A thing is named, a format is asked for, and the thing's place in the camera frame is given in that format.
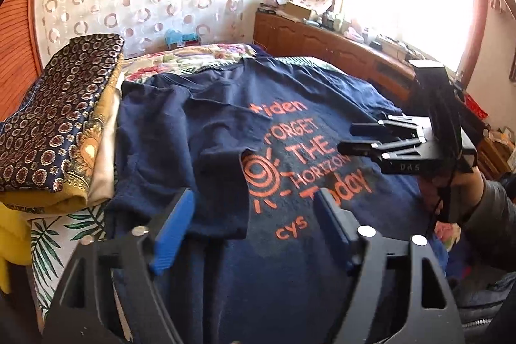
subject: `dark jacket sleeve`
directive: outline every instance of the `dark jacket sleeve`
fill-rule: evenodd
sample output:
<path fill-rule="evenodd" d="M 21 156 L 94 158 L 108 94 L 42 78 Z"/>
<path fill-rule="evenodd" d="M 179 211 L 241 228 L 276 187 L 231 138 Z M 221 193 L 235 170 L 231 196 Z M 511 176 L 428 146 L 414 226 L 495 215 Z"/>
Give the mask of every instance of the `dark jacket sleeve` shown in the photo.
<path fill-rule="evenodd" d="M 460 225 L 487 264 L 516 271 L 516 206 L 501 184 L 486 180 L 480 203 Z"/>

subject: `person's arm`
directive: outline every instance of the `person's arm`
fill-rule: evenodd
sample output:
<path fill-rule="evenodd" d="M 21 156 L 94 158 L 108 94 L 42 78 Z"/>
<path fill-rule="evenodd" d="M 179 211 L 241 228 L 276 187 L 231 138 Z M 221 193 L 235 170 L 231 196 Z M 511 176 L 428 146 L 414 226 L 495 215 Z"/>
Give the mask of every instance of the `person's arm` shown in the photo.
<path fill-rule="evenodd" d="M 426 207 L 433 211 L 439 199 L 437 187 L 444 187 L 448 177 L 431 182 L 419 179 L 420 191 Z M 462 217 L 459 225 L 466 238 L 481 257 L 491 266 L 516 271 L 516 206 L 504 188 L 488 181 L 478 168 L 472 174 L 458 174 L 451 183 L 459 194 Z"/>
<path fill-rule="evenodd" d="M 486 263 L 516 271 L 516 206 L 501 184 L 486 180 L 480 202 L 459 225 Z"/>

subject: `blue object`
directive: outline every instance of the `blue object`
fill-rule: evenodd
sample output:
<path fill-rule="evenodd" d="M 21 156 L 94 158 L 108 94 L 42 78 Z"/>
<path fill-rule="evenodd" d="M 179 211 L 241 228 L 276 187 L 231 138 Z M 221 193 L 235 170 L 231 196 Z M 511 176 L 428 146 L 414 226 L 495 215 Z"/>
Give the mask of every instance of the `blue object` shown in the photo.
<path fill-rule="evenodd" d="M 154 239 L 154 258 L 149 263 L 154 274 L 161 275 L 172 266 L 194 211 L 194 194 L 191 190 L 186 190 Z"/>
<path fill-rule="evenodd" d="M 169 29 L 164 34 L 164 41 L 169 49 L 172 48 L 172 44 L 181 44 L 182 42 L 197 41 L 199 36 L 196 33 L 183 34 L 181 31 Z"/>
<path fill-rule="evenodd" d="M 353 281 L 314 215 L 320 187 L 386 237 L 425 233 L 429 215 L 414 177 L 383 175 L 336 150 L 352 138 L 351 122 L 401 113 L 365 81 L 243 59 L 125 82 L 122 94 L 119 181 L 106 216 L 124 233 L 163 211 L 179 188 L 194 192 L 188 235 L 160 278 L 189 344 L 325 342 Z M 429 242 L 444 266 L 444 247 Z M 394 310 L 385 284 L 385 307 Z"/>

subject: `zipper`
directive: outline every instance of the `zipper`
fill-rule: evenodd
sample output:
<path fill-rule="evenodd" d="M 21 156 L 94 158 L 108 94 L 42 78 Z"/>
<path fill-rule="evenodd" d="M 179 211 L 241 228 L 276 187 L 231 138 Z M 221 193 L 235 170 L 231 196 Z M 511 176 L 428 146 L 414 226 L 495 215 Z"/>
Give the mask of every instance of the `zipper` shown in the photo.
<path fill-rule="evenodd" d="M 468 322 L 465 324 L 462 324 L 463 329 L 472 328 L 472 327 L 479 327 L 480 325 L 489 325 L 493 318 L 490 319 L 479 319 L 478 321 Z"/>

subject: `human hand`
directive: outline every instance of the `human hand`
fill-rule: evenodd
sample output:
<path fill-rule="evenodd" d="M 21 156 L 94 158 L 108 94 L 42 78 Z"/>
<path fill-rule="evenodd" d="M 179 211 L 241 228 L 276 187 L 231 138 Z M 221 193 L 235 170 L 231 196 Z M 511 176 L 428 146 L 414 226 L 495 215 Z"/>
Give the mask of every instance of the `human hand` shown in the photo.
<path fill-rule="evenodd" d="M 426 179 L 423 177 L 417 178 L 423 203 L 429 212 L 435 210 L 435 205 L 439 200 L 437 188 L 446 187 L 450 180 L 450 176 L 438 176 L 433 179 Z M 459 203 L 454 203 L 460 206 L 460 213 L 469 213 L 481 200 L 484 188 L 484 179 L 478 170 L 478 167 L 473 168 L 473 172 L 469 174 L 457 174 L 453 178 L 450 187 L 458 191 L 455 197 L 458 197 Z M 443 207 L 442 201 L 439 203 L 436 214 L 439 214 Z"/>

